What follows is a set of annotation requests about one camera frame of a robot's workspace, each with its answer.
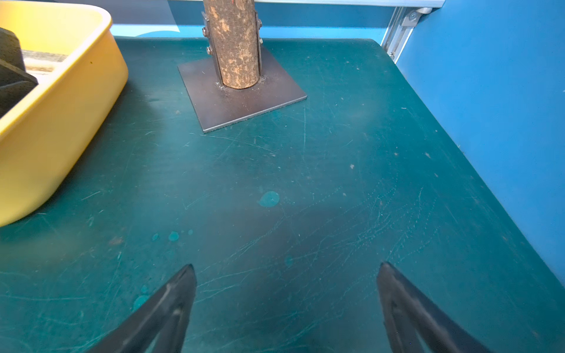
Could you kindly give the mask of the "red handle tool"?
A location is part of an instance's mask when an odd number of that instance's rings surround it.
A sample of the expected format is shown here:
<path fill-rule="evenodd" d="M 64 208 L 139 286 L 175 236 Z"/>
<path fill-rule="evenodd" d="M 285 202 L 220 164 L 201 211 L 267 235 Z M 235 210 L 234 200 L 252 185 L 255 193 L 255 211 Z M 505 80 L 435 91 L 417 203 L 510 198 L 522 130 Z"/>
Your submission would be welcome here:
<path fill-rule="evenodd" d="M 1 117 L 37 85 L 37 79 L 26 72 L 19 39 L 1 28 Z"/>

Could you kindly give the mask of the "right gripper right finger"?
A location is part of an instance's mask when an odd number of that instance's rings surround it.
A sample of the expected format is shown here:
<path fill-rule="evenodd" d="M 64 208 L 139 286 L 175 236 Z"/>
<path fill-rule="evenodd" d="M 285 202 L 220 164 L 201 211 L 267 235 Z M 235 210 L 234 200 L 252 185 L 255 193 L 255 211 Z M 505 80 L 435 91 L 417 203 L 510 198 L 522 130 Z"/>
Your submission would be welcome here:
<path fill-rule="evenodd" d="M 454 322 L 391 263 L 380 265 L 376 280 L 384 326 L 393 352 L 489 352 Z"/>

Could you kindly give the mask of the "wooden handle hoe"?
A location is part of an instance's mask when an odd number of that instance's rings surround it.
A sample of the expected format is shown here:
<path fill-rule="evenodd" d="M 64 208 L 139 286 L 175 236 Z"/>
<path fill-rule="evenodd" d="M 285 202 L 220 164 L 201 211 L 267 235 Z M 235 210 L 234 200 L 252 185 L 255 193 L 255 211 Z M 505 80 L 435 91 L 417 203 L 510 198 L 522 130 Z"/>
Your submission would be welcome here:
<path fill-rule="evenodd" d="M 68 57 L 66 54 L 42 51 L 22 51 L 24 66 L 27 72 L 53 72 Z"/>

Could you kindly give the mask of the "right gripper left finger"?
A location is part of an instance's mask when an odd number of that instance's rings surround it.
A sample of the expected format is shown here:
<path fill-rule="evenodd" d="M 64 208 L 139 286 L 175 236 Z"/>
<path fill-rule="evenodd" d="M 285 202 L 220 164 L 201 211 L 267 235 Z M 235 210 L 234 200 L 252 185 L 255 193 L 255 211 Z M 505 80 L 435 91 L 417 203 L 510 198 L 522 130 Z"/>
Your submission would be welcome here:
<path fill-rule="evenodd" d="M 194 304 L 197 278 L 183 266 L 119 327 L 90 352 L 181 352 Z"/>

